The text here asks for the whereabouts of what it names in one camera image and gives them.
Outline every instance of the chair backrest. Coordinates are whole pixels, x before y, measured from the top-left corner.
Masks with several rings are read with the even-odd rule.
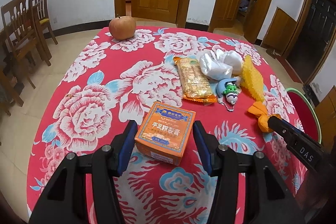
[[[35,36],[32,0],[12,0],[1,7],[1,17],[5,28],[8,43],[14,55],[16,50],[27,39]]]
[[[37,5],[37,14],[39,16],[39,20],[49,18],[47,0],[33,0],[33,5]]]
[[[315,141],[321,143],[320,123],[309,101],[301,92],[294,88],[287,88],[286,91],[299,115],[304,132]]]

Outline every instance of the orange wrapper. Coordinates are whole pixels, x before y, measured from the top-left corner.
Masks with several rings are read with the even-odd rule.
[[[196,59],[188,57],[173,59],[181,78],[184,99],[201,103],[217,102],[217,97],[212,93],[209,81]]]

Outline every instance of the wooden wall panel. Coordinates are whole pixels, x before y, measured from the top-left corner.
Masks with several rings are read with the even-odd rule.
[[[326,151],[331,151],[336,136],[336,87],[334,86],[328,95],[315,108],[319,119],[322,144]]]
[[[296,25],[297,22],[293,18],[277,7],[262,41],[263,45],[275,49],[277,53],[282,55],[292,38]]]

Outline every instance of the yellow mesh bag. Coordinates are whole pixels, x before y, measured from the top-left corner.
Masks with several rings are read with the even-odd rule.
[[[264,79],[261,73],[254,67],[251,56],[247,55],[243,63],[241,85],[249,91],[256,101],[264,101]]]

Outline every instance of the orange candy wrapper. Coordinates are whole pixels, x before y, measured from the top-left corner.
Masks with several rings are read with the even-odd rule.
[[[267,108],[265,105],[263,105],[262,102],[254,102],[247,111],[258,118],[258,126],[260,130],[264,133],[270,133],[274,131],[268,127],[268,119],[271,116],[276,116],[281,119],[281,116],[279,114],[268,115]]]
[[[212,93],[209,81],[196,59],[188,57],[173,59],[181,78],[184,99],[201,103],[217,102],[217,97]]]

